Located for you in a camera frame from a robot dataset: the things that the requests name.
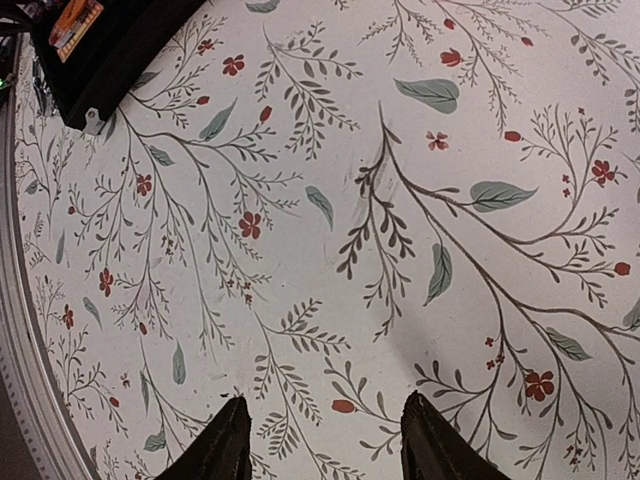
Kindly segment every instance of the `green leaf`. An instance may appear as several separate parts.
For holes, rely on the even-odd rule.
[[[40,183],[37,180],[34,180],[29,184],[25,192],[27,192],[29,195],[33,195],[38,191],[38,185],[40,185]]]
[[[60,239],[58,240],[58,248],[56,248],[56,263],[60,265],[62,262],[62,256],[64,255],[64,230],[62,231],[62,235],[60,235]]]
[[[182,385],[187,379],[187,368],[184,364],[184,353],[180,342],[176,342],[176,351],[173,354],[173,381]]]
[[[247,6],[247,10],[253,13],[270,13],[273,12],[278,5],[280,4],[280,0],[269,0],[264,3],[245,3]]]
[[[53,150],[53,142],[55,141],[56,137],[53,137],[51,139],[51,141],[49,142],[49,146],[47,147],[47,156],[44,157],[47,159],[47,162],[51,161],[51,150]]]
[[[89,297],[84,297],[82,299],[82,304],[87,312],[93,315],[93,318],[96,319],[98,325],[100,325],[100,330],[102,330],[102,320],[100,320],[100,312],[97,307],[93,304],[93,302],[89,299]]]
[[[582,348],[582,345],[580,345],[577,340],[567,337],[551,327],[547,328],[546,332],[551,343],[574,362],[582,362],[592,358],[591,355],[584,351],[584,348]]]
[[[316,187],[309,185],[305,188],[307,192],[307,198],[311,203],[318,207],[329,222],[329,228],[333,230],[333,207],[327,197],[325,197],[320,190]]]
[[[158,163],[158,165],[169,167],[175,163],[173,160],[171,160],[169,154],[164,150],[160,150],[153,145],[149,145],[149,151],[151,152],[151,156]]]
[[[447,247],[439,243],[433,245],[433,265],[434,270],[429,281],[429,294],[424,302],[425,306],[436,297],[442,295],[451,285],[453,265]]]
[[[105,134],[105,137],[104,137],[104,143],[107,143],[111,138],[111,135],[113,135],[113,132],[115,132],[116,122],[117,122],[116,112],[113,112],[111,114],[111,118],[109,119],[109,126],[107,127],[107,133]]]
[[[144,412],[149,414],[149,385],[142,370],[140,370],[140,388],[142,389],[142,400],[144,400]]]
[[[480,213],[493,212],[522,203],[537,191],[537,188],[522,190],[504,182],[479,182],[471,187],[471,205]]]
[[[164,430],[160,430],[157,435],[149,435],[144,442],[144,449],[147,452],[157,452],[167,447],[167,439],[164,436]]]
[[[236,106],[237,101],[238,99],[236,98],[231,105],[216,113],[211,123],[200,132],[200,140],[204,140],[205,142],[213,140],[224,130],[224,126],[227,124],[227,120],[229,120],[229,116],[231,116],[231,112],[233,111],[233,107]]]
[[[139,88],[144,87],[147,83],[149,83],[151,80],[156,78],[159,74],[160,72],[143,72],[138,77],[138,80],[135,81],[135,83],[131,87],[131,90],[138,90]]]
[[[434,78],[405,82],[394,79],[394,82],[396,82],[396,88],[401,94],[418,100],[440,113],[453,113],[458,108],[456,99],[460,96],[460,90],[451,80]]]
[[[633,306],[633,308],[622,319],[622,324],[625,327],[629,327],[632,331],[637,330],[640,327],[640,298]]]

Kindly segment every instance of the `red berry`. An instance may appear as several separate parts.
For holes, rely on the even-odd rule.
[[[356,406],[349,400],[334,400],[331,404],[331,408],[336,412],[351,413],[355,411]]]
[[[621,277],[624,277],[626,275],[629,275],[629,272],[631,271],[631,265],[624,262],[618,262],[616,263],[616,266],[614,267],[613,271],[616,272]]]
[[[510,142],[519,142],[522,140],[522,135],[514,131],[504,132],[504,139]]]
[[[269,117],[271,116],[272,111],[273,109],[271,107],[269,106],[264,107],[264,109],[262,110],[262,113],[260,114],[260,121],[264,123],[267,120],[269,120]]]

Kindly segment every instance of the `floor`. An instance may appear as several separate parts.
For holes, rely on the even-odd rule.
[[[14,480],[40,478],[13,414],[4,385],[0,385],[0,438],[0,472],[3,477]]]
[[[416,388],[510,478],[636,478],[639,17],[216,1],[98,137],[39,115],[25,46],[24,261],[102,478],[233,395],[254,478],[400,478]]]

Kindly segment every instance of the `botanical pattern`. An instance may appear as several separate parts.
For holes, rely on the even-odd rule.
[[[101,477],[244,395],[254,478],[400,478],[417,388],[510,478],[637,478],[636,10],[206,2],[97,137],[27,44],[24,264]]]

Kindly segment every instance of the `dark floor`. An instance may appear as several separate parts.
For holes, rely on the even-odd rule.
[[[20,433],[18,422],[9,403],[9,396],[2,382],[0,382],[0,478],[7,480],[40,478]]]

